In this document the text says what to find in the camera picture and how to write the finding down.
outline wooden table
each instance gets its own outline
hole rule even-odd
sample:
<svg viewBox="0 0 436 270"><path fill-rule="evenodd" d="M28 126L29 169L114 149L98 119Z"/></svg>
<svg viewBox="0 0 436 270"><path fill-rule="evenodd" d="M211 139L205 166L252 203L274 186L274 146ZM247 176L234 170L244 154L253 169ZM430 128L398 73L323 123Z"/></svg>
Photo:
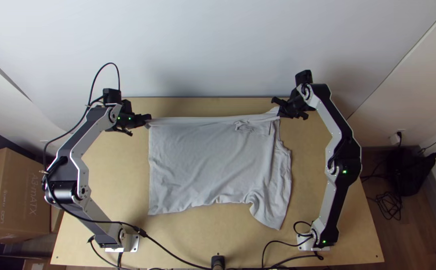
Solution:
<svg viewBox="0 0 436 270"><path fill-rule="evenodd" d="M261 114L275 104L257 98L129 98L138 114L159 117L215 117ZM324 149L331 135L321 118L281 119L280 133L292 152L293 185L288 212L281 230L268 228L249 213L250 205L214 204L180 213L148 216L148 130L137 128L134 136L104 132L83 157L90 170L92 198L111 220L145 229L176 255L195 264L209 266L213 255L226 257L227 268L261 267L261 253L270 240L296 244L295 221L311 222L318 216L326 186ZM351 185L339 221L339 241L331 251L293 260L286 266L325 266L383 262L383 254L361 182ZM309 228L298 227L305 232ZM108 266L86 243L92 233L77 219L65 214L56 240L52 263L71 266ZM116 263L117 254L105 253ZM265 265L308 254L296 247L271 244ZM142 238L138 252L125 253L122 265L131 268L189 268Z"/></svg>

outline wooden floor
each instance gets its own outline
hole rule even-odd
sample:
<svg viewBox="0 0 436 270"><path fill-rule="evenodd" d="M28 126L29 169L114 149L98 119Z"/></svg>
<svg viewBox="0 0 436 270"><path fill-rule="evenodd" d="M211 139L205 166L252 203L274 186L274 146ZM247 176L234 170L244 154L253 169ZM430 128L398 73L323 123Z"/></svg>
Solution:
<svg viewBox="0 0 436 270"><path fill-rule="evenodd" d="M363 151L362 176L371 174L374 167L386 157L376 150ZM367 196L391 190L384 179L373 178L363 183ZM384 263L332 266L332 270L436 270L436 218L425 191L403 198L402 218L386 220L378 206L368 201L385 258ZM324 267L304 267L303 270L322 270ZM69 267L70 270L97 269Z"/></svg>

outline electrical outlet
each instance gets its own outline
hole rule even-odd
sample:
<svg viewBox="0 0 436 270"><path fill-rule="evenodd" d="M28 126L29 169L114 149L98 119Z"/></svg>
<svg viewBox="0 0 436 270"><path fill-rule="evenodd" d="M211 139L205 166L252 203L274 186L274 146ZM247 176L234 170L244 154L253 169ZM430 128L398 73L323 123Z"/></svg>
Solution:
<svg viewBox="0 0 436 270"><path fill-rule="evenodd" d="M396 131L393 135L389 137L392 146L397 146L402 141L405 129L401 128Z"/></svg>

